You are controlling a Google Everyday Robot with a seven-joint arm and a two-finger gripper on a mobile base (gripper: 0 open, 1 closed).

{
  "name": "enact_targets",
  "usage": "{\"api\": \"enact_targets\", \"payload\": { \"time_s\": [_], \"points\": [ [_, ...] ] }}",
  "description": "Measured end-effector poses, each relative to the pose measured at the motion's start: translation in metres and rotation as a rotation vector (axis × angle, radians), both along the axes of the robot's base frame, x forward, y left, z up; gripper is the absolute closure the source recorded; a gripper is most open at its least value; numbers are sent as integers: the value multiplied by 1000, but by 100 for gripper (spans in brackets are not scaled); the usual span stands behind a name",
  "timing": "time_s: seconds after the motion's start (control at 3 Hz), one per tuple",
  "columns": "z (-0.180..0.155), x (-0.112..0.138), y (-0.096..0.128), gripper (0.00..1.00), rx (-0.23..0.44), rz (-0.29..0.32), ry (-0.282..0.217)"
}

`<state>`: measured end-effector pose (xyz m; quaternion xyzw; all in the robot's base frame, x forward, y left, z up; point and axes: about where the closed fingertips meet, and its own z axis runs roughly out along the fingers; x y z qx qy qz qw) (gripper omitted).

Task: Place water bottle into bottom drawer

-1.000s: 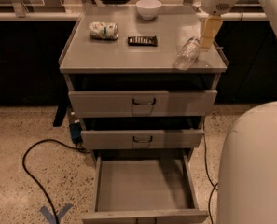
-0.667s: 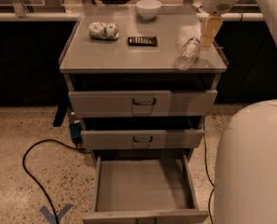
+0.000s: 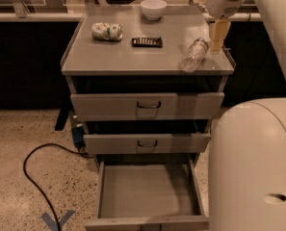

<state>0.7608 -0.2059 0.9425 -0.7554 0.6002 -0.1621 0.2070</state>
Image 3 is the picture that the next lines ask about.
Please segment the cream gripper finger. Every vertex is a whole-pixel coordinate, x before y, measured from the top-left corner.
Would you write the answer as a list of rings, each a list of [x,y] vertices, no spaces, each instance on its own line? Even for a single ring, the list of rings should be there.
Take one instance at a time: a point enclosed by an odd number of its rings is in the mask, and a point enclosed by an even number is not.
[[[218,55],[222,48],[222,42],[220,40],[211,40],[209,48],[212,55]]]

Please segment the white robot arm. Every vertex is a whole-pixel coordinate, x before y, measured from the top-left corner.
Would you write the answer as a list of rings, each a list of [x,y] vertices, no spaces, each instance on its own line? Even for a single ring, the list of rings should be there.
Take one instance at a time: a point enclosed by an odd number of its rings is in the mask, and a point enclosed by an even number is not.
[[[244,0],[196,0],[222,23]],[[254,0],[286,80],[286,0]],[[256,99],[227,110],[212,133],[209,150],[209,231],[286,231],[286,97]]]

